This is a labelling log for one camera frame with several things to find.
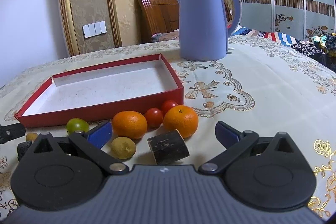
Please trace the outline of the red shallow cardboard box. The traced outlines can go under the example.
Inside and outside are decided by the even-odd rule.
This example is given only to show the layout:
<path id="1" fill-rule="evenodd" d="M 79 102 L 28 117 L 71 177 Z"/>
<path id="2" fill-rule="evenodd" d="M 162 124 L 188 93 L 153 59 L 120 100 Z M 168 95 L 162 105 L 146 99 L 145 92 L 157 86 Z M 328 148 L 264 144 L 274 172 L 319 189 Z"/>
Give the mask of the red shallow cardboard box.
<path id="1" fill-rule="evenodd" d="M 183 104 L 184 88 L 162 54 L 111 61 L 58 73 L 23 104 L 26 128 L 60 126 L 72 118 L 111 120 L 121 111 L 145 113 L 168 100 Z"/>

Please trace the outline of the dark sugarcane piece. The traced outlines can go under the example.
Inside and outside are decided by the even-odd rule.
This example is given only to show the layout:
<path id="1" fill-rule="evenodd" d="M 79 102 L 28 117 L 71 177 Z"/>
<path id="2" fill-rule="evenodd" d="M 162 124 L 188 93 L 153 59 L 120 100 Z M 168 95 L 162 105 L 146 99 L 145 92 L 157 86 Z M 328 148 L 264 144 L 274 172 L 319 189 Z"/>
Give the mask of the dark sugarcane piece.
<path id="1" fill-rule="evenodd" d="M 178 130 L 151 137 L 147 143 L 156 165 L 169 165 L 190 155 Z"/>
<path id="2" fill-rule="evenodd" d="M 19 143 L 17 145 L 17 155 L 18 155 L 18 161 L 21 161 L 22 157 L 24 157 L 27 150 L 31 147 L 33 141 L 24 141 L 22 143 Z"/>

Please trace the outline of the floral cream tablecloth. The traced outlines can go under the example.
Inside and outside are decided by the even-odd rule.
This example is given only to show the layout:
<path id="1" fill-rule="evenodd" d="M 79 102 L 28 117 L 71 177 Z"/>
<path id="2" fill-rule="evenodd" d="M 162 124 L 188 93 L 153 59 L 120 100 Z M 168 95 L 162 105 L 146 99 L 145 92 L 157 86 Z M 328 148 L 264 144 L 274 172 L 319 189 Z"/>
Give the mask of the floral cream tablecloth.
<path id="1" fill-rule="evenodd" d="M 1 125 L 49 77 L 131 57 L 160 53 L 184 86 L 185 105 L 199 114 L 182 164 L 200 166 L 223 147 L 214 135 L 224 121 L 261 136 L 287 132 L 312 167 L 317 187 L 309 207 L 323 219 L 335 213 L 335 73 L 295 50 L 263 38 L 234 36 L 217 61 L 186 61 L 175 40 L 103 50 L 27 69 L 1 88 Z"/>

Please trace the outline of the green round fruit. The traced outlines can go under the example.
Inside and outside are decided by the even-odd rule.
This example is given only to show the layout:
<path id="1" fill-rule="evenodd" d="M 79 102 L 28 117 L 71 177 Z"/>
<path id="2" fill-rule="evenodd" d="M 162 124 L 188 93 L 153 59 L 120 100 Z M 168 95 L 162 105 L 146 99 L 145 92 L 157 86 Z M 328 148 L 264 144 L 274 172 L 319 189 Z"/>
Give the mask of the green round fruit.
<path id="1" fill-rule="evenodd" d="M 89 124 L 80 118 L 72 118 L 69 120 L 66 124 L 66 130 L 68 134 L 71 134 L 75 131 L 83 131 L 88 132 L 89 131 Z"/>

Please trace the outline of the colourful striped bedding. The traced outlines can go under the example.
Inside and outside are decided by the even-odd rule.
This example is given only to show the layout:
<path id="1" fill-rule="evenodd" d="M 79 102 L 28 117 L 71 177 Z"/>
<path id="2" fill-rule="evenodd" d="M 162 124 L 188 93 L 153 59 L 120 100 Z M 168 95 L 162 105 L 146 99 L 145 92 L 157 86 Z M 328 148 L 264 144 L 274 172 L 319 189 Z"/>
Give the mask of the colourful striped bedding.
<path id="1" fill-rule="evenodd" d="M 283 46 L 291 47 L 307 57 L 311 57 L 315 61 L 335 72 L 335 51 L 330 52 L 327 49 L 325 45 L 326 36 L 324 35 L 321 36 L 319 42 L 304 42 L 282 32 L 262 32 L 242 26 L 238 26 L 236 28 L 232 36 L 235 35 L 256 36 L 270 39 L 273 42 L 282 44 Z"/>

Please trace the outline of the blue electric kettle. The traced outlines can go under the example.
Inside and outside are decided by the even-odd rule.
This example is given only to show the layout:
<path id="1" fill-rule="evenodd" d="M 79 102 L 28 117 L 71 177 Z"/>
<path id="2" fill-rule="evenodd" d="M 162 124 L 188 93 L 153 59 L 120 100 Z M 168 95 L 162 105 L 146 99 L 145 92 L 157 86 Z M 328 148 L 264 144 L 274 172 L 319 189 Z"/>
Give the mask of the blue electric kettle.
<path id="1" fill-rule="evenodd" d="M 232 0 L 234 14 L 227 26 L 224 0 L 177 0 L 179 4 L 180 57 L 213 61 L 227 55 L 228 38 L 242 17 L 242 0 Z"/>

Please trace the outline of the wooden bed headboard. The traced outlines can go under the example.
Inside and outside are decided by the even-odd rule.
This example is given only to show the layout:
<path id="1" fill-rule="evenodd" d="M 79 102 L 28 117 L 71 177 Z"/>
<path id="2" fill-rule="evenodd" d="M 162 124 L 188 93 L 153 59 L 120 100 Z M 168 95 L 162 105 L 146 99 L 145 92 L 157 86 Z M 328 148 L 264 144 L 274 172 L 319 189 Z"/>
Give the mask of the wooden bed headboard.
<path id="1" fill-rule="evenodd" d="M 140 15 L 141 43 L 151 42 L 151 37 L 179 28 L 177 0 L 137 0 Z"/>

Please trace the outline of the red cherry tomato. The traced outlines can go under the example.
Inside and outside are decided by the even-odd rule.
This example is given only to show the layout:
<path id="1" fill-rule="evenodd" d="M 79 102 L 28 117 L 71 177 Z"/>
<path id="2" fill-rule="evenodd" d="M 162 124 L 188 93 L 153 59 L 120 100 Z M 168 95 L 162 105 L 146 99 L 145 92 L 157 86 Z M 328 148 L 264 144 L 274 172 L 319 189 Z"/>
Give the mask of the red cherry tomato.
<path id="1" fill-rule="evenodd" d="M 167 100 L 165 101 L 161 106 L 161 111 L 163 116 L 166 115 L 166 113 L 173 107 L 178 106 L 178 103 L 173 100 Z"/>
<path id="2" fill-rule="evenodd" d="M 163 114 L 158 108 L 150 108 L 145 113 L 145 118 L 149 128 L 158 128 L 163 122 Z"/>

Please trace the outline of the red cherry tomato back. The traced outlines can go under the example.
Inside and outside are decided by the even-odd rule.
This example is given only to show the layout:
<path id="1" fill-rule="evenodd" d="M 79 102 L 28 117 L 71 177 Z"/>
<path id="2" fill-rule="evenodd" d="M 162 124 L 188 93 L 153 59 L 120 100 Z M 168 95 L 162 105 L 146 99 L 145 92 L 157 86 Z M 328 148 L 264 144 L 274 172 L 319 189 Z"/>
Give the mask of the red cherry tomato back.
<path id="1" fill-rule="evenodd" d="M 178 103 L 173 100 L 167 100 L 165 101 L 161 106 L 161 111 L 163 116 L 166 115 L 166 113 L 173 107 L 178 106 Z"/>

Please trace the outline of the red cherry tomato front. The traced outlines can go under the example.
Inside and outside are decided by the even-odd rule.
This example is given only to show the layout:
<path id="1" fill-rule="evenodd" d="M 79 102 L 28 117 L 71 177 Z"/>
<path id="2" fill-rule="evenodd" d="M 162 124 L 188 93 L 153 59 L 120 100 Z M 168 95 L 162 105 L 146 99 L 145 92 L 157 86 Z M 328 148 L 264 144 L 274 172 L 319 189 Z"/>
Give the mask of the red cherry tomato front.
<path id="1" fill-rule="evenodd" d="M 163 114 L 158 108 L 150 108 L 145 113 L 145 118 L 149 128 L 158 128 L 163 122 Z"/>

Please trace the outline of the yellow-green small fruit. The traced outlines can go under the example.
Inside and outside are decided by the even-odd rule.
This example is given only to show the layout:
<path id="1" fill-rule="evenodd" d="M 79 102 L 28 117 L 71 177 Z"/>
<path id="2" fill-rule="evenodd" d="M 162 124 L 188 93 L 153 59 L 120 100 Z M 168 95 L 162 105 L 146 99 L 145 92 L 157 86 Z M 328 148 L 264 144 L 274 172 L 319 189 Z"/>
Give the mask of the yellow-green small fruit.
<path id="1" fill-rule="evenodd" d="M 37 133 L 29 132 L 26 135 L 26 141 L 35 141 L 37 137 L 38 137 Z"/>
<path id="2" fill-rule="evenodd" d="M 136 152 L 136 145 L 131 139 L 121 136 L 110 143 L 110 150 L 116 158 L 126 160 L 133 157 Z"/>

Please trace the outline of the white wall switch panel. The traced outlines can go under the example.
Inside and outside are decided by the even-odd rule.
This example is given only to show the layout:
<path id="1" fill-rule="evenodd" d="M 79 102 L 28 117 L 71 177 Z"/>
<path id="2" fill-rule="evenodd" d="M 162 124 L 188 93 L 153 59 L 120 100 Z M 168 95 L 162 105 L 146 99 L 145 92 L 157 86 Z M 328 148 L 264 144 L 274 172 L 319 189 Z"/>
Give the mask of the white wall switch panel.
<path id="1" fill-rule="evenodd" d="M 82 29 L 85 39 L 106 33 L 106 25 L 104 21 L 83 25 Z"/>

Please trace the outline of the orange mandarin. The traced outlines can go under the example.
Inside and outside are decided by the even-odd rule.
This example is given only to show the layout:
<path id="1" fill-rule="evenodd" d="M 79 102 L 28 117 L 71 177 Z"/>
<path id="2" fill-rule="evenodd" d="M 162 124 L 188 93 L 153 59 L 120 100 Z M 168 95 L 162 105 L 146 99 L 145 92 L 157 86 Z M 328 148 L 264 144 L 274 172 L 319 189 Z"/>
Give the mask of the orange mandarin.
<path id="1" fill-rule="evenodd" d="M 193 135 L 198 129 L 198 124 L 197 113 L 185 105 L 172 107 L 163 118 L 165 130 L 177 130 L 183 138 Z"/>
<path id="2" fill-rule="evenodd" d="M 147 133 L 147 120 L 139 112 L 122 111 L 113 117 L 112 129 L 117 136 L 141 139 Z"/>

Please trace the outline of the patterned pillow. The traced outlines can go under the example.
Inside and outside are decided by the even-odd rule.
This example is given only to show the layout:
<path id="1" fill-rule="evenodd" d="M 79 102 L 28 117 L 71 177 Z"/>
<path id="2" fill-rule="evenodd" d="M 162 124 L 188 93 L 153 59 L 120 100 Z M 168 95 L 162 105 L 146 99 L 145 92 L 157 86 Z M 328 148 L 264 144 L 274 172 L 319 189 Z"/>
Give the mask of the patterned pillow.
<path id="1" fill-rule="evenodd" d="M 169 40 L 179 40 L 179 30 L 168 33 L 157 33 L 151 37 L 151 42 L 163 42 Z"/>

